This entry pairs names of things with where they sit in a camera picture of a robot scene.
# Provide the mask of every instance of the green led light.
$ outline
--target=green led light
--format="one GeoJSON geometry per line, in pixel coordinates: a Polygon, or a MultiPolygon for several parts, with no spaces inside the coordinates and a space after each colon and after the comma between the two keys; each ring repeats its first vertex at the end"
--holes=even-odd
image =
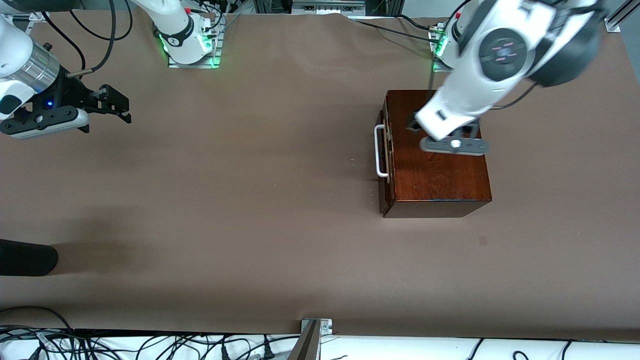
{"type": "Polygon", "coordinates": [[[164,51],[166,53],[169,53],[169,50],[166,49],[166,43],[164,42],[164,39],[162,37],[160,37],[160,41],[162,42],[162,48],[164,49],[164,51]]]}
{"type": "Polygon", "coordinates": [[[447,45],[447,35],[442,35],[442,37],[440,37],[440,41],[438,45],[436,46],[436,56],[442,55],[446,45],[447,45]]]}

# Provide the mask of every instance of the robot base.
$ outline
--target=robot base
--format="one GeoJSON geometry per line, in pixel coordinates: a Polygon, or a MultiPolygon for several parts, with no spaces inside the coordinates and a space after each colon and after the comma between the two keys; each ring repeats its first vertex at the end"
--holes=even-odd
{"type": "Polygon", "coordinates": [[[183,64],[175,61],[171,56],[168,57],[167,66],[175,69],[217,69],[220,67],[220,58],[222,57],[222,45],[225,37],[224,29],[227,23],[227,15],[222,15],[220,23],[212,28],[205,36],[211,37],[205,39],[204,44],[211,47],[212,51],[207,53],[202,59],[191,64],[183,64]]]}

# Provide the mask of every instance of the metal bracket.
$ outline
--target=metal bracket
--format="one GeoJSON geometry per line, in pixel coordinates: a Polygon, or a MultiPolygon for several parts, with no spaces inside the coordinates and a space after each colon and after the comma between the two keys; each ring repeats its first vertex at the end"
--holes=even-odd
{"type": "Polygon", "coordinates": [[[607,32],[608,33],[619,33],[620,32],[620,25],[611,25],[611,23],[609,23],[609,19],[605,18],[604,19],[604,26],[605,28],[607,28],[607,32]]]}
{"type": "Polygon", "coordinates": [[[320,321],[321,329],[320,335],[326,336],[333,333],[333,325],[331,319],[302,319],[301,331],[305,330],[305,327],[313,320],[320,321]]]}
{"type": "Polygon", "coordinates": [[[444,154],[459,154],[481,156],[489,151],[489,143],[477,138],[480,125],[478,120],[456,129],[450,136],[440,141],[427,136],[420,140],[420,149],[424,152],[441,152],[444,154]],[[469,130],[469,136],[465,137],[465,128],[469,130]]]}
{"type": "Polygon", "coordinates": [[[301,328],[302,334],[287,360],[318,360],[320,358],[320,338],[332,333],[332,321],[330,319],[304,319],[301,328]]]}
{"type": "Polygon", "coordinates": [[[619,33],[623,21],[627,20],[631,14],[640,8],[640,0],[625,0],[622,5],[606,19],[604,19],[605,27],[609,33],[619,33]]]}
{"type": "Polygon", "coordinates": [[[47,22],[41,13],[14,13],[2,15],[10,24],[29,35],[33,26],[39,22],[47,22]]]}

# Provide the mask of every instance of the cable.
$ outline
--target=cable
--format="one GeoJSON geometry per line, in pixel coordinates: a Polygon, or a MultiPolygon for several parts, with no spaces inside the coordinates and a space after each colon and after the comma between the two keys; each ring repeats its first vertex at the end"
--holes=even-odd
{"type": "Polygon", "coordinates": [[[204,30],[205,31],[209,31],[209,30],[215,28],[216,26],[218,26],[218,24],[220,24],[220,21],[222,20],[222,15],[223,15],[222,11],[220,9],[218,9],[217,7],[215,7],[215,6],[212,6],[212,5],[209,5],[209,4],[205,4],[204,0],[200,1],[198,4],[200,5],[200,7],[204,7],[205,9],[207,9],[209,11],[209,13],[211,13],[211,9],[213,9],[213,10],[218,12],[218,20],[216,21],[216,23],[211,25],[211,26],[209,26],[208,28],[205,28],[204,30]]]}
{"type": "Polygon", "coordinates": [[[269,341],[265,341],[264,343],[262,343],[262,344],[260,344],[260,345],[256,345],[256,346],[254,346],[254,347],[250,348],[250,349],[249,349],[249,350],[247,350],[245,353],[243,353],[242,355],[238,356],[238,357],[236,358],[236,360],[240,360],[240,359],[242,359],[244,356],[246,356],[246,357],[247,357],[247,359],[248,359],[248,358],[249,358],[249,356],[251,355],[251,352],[252,352],[252,351],[254,351],[254,350],[255,350],[255,349],[257,349],[257,348],[261,348],[261,347],[263,347],[264,345],[266,345],[266,344],[268,344],[268,343],[274,343],[274,342],[276,342],[276,341],[280,341],[280,340],[297,339],[297,338],[299,338],[299,337],[300,337],[300,335],[285,336],[284,338],[277,338],[277,339],[271,339],[271,340],[269,340],[269,341]]]}
{"type": "Polygon", "coordinates": [[[573,343],[573,340],[569,340],[566,342],[566,345],[562,348],[562,357],[561,360],[564,360],[564,356],[566,355],[566,349],[569,348],[569,345],[571,345],[571,343],[573,343]]]}
{"type": "MultiPolygon", "coordinates": [[[[124,3],[127,5],[127,11],[129,12],[129,29],[127,29],[127,32],[124,33],[124,35],[121,35],[119,37],[116,37],[113,39],[113,41],[118,41],[118,40],[122,40],[125,37],[129,36],[129,33],[131,32],[131,29],[133,28],[133,14],[131,13],[131,6],[129,5],[129,0],[124,0],[124,3]]],[[[77,18],[77,16],[75,15],[74,11],[71,10],[69,11],[69,13],[71,14],[71,17],[74,18],[74,20],[78,23],[78,25],[80,25],[81,28],[83,28],[86,32],[88,32],[89,34],[101,39],[101,40],[106,40],[109,41],[110,39],[108,37],[103,37],[100,36],[96,33],[94,33],[93,31],[91,31],[91,29],[87,28],[81,21],[80,19],[77,18]]]]}
{"type": "Polygon", "coordinates": [[[399,17],[399,18],[402,18],[404,20],[407,20],[411,25],[415,26],[416,28],[423,29],[423,30],[426,30],[426,31],[431,31],[431,29],[429,29],[428,26],[422,26],[422,25],[418,24],[417,22],[413,21],[413,19],[410,18],[409,16],[400,14],[400,15],[395,15],[394,17],[399,17]]]}
{"type": "MultiPolygon", "coordinates": [[[[157,343],[154,343],[154,344],[153,344],[153,346],[154,346],[154,345],[158,345],[158,344],[160,344],[161,342],[163,342],[164,340],[168,340],[169,338],[171,338],[171,336],[167,336],[166,338],[162,339],[161,341],[158,341],[157,343]]],[[[145,345],[146,345],[149,341],[151,341],[152,339],[153,339],[153,338],[149,338],[149,339],[147,339],[144,343],[142,343],[142,345],[140,345],[140,348],[139,348],[139,349],[138,349],[138,351],[136,352],[136,360],[138,360],[138,359],[140,358],[140,353],[142,352],[142,350],[145,350],[146,348],[149,348],[149,347],[146,347],[146,348],[145,348],[145,345]]]]}
{"type": "Polygon", "coordinates": [[[111,38],[109,39],[109,47],[107,47],[107,52],[104,54],[104,57],[102,57],[102,60],[98,63],[98,65],[88,70],[82,70],[73,74],[67,74],[68,78],[75,78],[77,76],[82,76],[85,74],[93,74],[98,69],[100,69],[107,62],[107,60],[109,60],[109,56],[111,56],[111,50],[113,50],[113,42],[116,38],[116,7],[113,4],[113,0],[109,0],[109,7],[111,8],[111,38]]]}
{"type": "Polygon", "coordinates": [[[517,358],[517,356],[518,356],[518,355],[522,355],[522,357],[524,357],[524,360],[529,360],[529,357],[527,356],[527,354],[523,353],[523,352],[522,352],[522,351],[520,351],[520,350],[516,350],[516,351],[514,351],[514,352],[513,352],[513,354],[511,355],[511,358],[512,358],[513,360],[519,360],[519,359],[517,358]]]}
{"type": "Polygon", "coordinates": [[[73,40],[71,40],[66,34],[64,34],[62,32],[62,30],[60,28],[58,28],[53,21],[51,21],[51,19],[49,18],[49,16],[47,16],[47,13],[45,12],[41,12],[42,17],[47,21],[47,23],[53,28],[53,30],[55,30],[58,34],[60,34],[61,37],[63,37],[68,43],[69,45],[71,45],[78,53],[78,55],[80,55],[80,67],[81,70],[86,69],[86,60],[84,58],[84,54],[82,53],[82,50],[80,50],[80,48],[78,47],[78,45],[76,45],[75,42],[73,42],[73,40]]]}
{"type": "Polygon", "coordinates": [[[473,360],[473,358],[476,356],[476,352],[478,351],[478,348],[480,347],[480,344],[483,341],[484,341],[484,338],[480,339],[480,341],[477,342],[477,344],[474,346],[474,350],[471,352],[471,356],[469,356],[467,360],[473,360]]]}
{"type": "Polygon", "coordinates": [[[363,24],[363,25],[366,25],[366,26],[370,26],[370,27],[372,27],[372,28],[376,28],[376,29],[380,29],[380,30],[389,31],[390,33],[395,33],[395,34],[398,34],[398,35],[404,35],[404,36],[406,36],[406,37],[410,37],[410,38],[416,38],[416,39],[420,39],[420,40],[424,40],[424,41],[428,41],[428,42],[433,42],[433,43],[437,43],[437,42],[438,42],[438,40],[436,40],[436,39],[430,39],[430,38],[417,37],[417,36],[415,36],[415,35],[411,35],[411,34],[403,33],[403,32],[401,32],[401,31],[391,30],[391,29],[383,28],[382,26],[378,26],[378,25],[374,25],[374,24],[369,24],[368,22],[362,22],[362,21],[357,21],[357,20],[356,20],[356,22],[357,22],[357,23],[359,23],[359,24],[363,24]]]}
{"type": "Polygon", "coordinates": [[[266,334],[264,335],[264,356],[263,360],[271,360],[275,357],[273,351],[271,351],[271,345],[269,345],[269,339],[266,334]]]}
{"type": "MultiPolygon", "coordinates": [[[[43,12],[42,15],[45,17],[45,20],[47,20],[47,22],[49,22],[49,18],[46,16],[46,14],[43,12]]],[[[48,313],[53,314],[56,318],[58,318],[67,328],[67,332],[69,337],[69,343],[71,344],[71,349],[73,349],[75,351],[74,348],[74,340],[71,339],[71,336],[73,336],[73,329],[71,329],[71,325],[69,325],[69,322],[67,321],[67,319],[65,319],[64,316],[60,315],[58,312],[56,312],[55,310],[49,309],[48,307],[44,307],[44,306],[32,306],[32,305],[23,305],[23,306],[13,306],[13,307],[8,307],[6,309],[0,310],[0,314],[1,313],[5,313],[7,311],[12,311],[12,310],[24,310],[24,309],[31,309],[31,310],[41,310],[41,311],[47,311],[48,313]]]]}
{"type": "Polygon", "coordinates": [[[502,110],[502,109],[506,109],[506,108],[510,108],[513,105],[517,104],[518,101],[522,100],[525,98],[525,96],[529,95],[530,92],[533,91],[534,88],[536,88],[536,86],[538,86],[538,83],[534,83],[533,85],[531,85],[531,87],[529,87],[527,89],[527,91],[525,91],[524,93],[522,93],[522,95],[520,95],[517,99],[515,99],[514,101],[511,101],[509,104],[505,104],[505,105],[495,105],[491,107],[491,110],[502,110]]]}
{"type": "Polygon", "coordinates": [[[236,20],[237,20],[237,19],[239,19],[239,18],[240,18],[240,14],[237,14],[237,15],[234,17],[234,19],[233,19],[233,20],[231,20],[228,24],[226,24],[226,23],[225,23],[225,27],[220,31],[220,33],[221,33],[221,34],[222,34],[222,33],[224,33],[224,32],[228,29],[228,27],[229,27],[229,26],[231,26],[231,24],[233,24],[233,23],[234,23],[234,21],[236,21],[236,20]]]}

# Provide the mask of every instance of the white surface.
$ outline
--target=white surface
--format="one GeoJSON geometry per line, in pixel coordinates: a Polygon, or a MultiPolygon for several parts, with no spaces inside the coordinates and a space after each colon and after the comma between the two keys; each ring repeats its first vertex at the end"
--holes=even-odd
{"type": "MultiPolygon", "coordinates": [[[[246,338],[250,340],[252,346],[262,343],[262,335],[233,336],[235,338],[246,338]]],[[[124,348],[137,350],[148,338],[102,338],[100,341],[115,349],[124,348]]],[[[155,358],[166,349],[175,339],[173,336],[163,340],[158,345],[144,350],[139,360],[155,360],[155,358]]],[[[220,339],[220,336],[209,336],[211,342],[220,339]]],[[[147,345],[153,344],[160,339],[152,340],[147,345]]],[[[347,360],[389,360],[389,359],[416,359],[416,360],[466,360],[478,339],[459,338],[391,338],[391,337],[367,337],[367,336],[326,336],[323,337],[321,346],[321,360],[332,360],[338,357],[347,356],[347,360]]],[[[271,344],[274,354],[290,351],[295,344],[295,339],[277,341],[271,344]]],[[[64,341],[65,348],[68,348],[68,341],[64,341]]],[[[201,353],[206,345],[190,343],[201,353]]],[[[566,345],[565,341],[541,341],[541,340],[484,340],[478,348],[474,360],[511,360],[514,351],[519,350],[527,354],[530,360],[555,360],[561,358],[561,352],[566,345]]],[[[9,341],[0,345],[0,357],[2,360],[22,360],[27,359],[38,346],[37,340],[17,340],[9,341]]],[[[235,360],[247,350],[244,341],[237,341],[227,344],[227,351],[231,360],[235,360]]],[[[264,353],[260,348],[253,354],[264,353]]],[[[135,352],[119,352],[122,360],[134,360],[135,352]]],[[[196,360],[196,352],[193,349],[182,347],[174,357],[175,360],[196,360]]],[[[100,354],[99,360],[109,359],[100,354]]],[[[62,360],[62,357],[51,356],[52,360],[62,360]]],[[[220,346],[218,345],[207,356],[207,360],[221,359],[220,346]]],[[[638,360],[640,359],[640,345],[619,344],[619,343],[583,343],[573,342],[567,352],[565,360],[595,360],[595,359],[615,359],[615,360],[638,360]]]]}

